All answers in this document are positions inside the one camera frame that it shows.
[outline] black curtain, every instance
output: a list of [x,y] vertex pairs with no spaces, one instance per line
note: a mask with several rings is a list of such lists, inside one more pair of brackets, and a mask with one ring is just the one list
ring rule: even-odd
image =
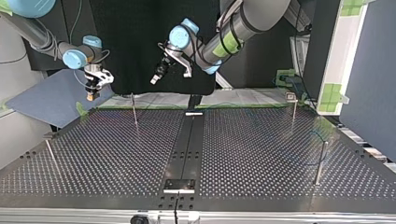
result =
[[92,14],[106,59],[115,82],[116,94],[144,92],[178,92],[208,95],[215,89],[215,76],[209,76],[194,66],[193,78],[183,77],[181,65],[170,69],[157,85],[149,82],[162,57],[158,42],[168,38],[173,27],[185,18],[200,27],[207,42],[216,32],[219,16],[217,0],[91,0]]

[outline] perforated metal table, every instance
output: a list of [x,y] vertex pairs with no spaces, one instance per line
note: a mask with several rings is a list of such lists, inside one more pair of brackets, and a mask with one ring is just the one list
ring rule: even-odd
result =
[[[0,172],[0,207],[396,213],[396,175],[299,108],[100,110]],[[329,142],[314,185],[323,140]],[[167,179],[196,181],[165,194]]]

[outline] metal bracket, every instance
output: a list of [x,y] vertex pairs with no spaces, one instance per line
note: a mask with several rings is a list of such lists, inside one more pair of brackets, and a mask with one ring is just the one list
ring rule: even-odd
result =
[[165,48],[165,53],[186,68],[183,77],[192,77],[191,64],[189,61],[187,61],[181,56],[183,52],[179,52],[179,49],[177,49],[172,45],[168,45],[168,46],[169,46],[168,48]]
[[113,75],[108,70],[103,69],[99,63],[88,64],[84,67],[84,71],[93,77],[99,78],[100,81],[97,84],[97,90],[101,90],[105,85],[111,84],[114,81]]
[[349,105],[349,98],[345,95],[341,95],[341,103],[344,105]]
[[195,193],[195,180],[193,179],[168,179],[166,180],[163,193]]

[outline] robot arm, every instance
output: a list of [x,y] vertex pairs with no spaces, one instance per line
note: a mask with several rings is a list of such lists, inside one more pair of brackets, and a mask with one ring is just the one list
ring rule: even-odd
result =
[[290,0],[234,0],[219,19],[218,34],[207,45],[197,36],[199,27],[185,19],[162,46],[164,55],[151,83],[155,85],[174,63],[186,67],[184,77],[191,77],[191,64],[183,56],[209,75],[216,73],[251,37],[275,26],[289,4]]
[[102,41],[96,36],[87,35],[83,45],[76,47],[64,41],[58,41],[39,20],[29,19],[44,16],[55,4],[55,0],[8,0],[12,15],[0,12],[0,17],[25,38],[33,49],[48,54],[54,59],[64,61],[71,69],[84,68],[88,82],[86,91],[89,101],[99,96],[99,91],[114,81],[109,71],[103,69],[101,62],[108,56],[102,50]]

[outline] white wall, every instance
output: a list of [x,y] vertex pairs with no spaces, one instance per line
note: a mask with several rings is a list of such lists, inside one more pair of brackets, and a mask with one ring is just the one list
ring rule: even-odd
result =
[[[27,57],[17,63],[1,64],[19,59],[25,52],[21,37],[0,19],[0,103],[43,79],[42,72],[31,71]],[[0,169],[38,145],[48,132],[50,126],[39,120],[12,111],[0,113]]]
[[19,59],[25,52],[21,37],[0,19],[0,101],[18,95],[43,79],[42,72],[30,70],[27,57],[17,63],[1,64]]

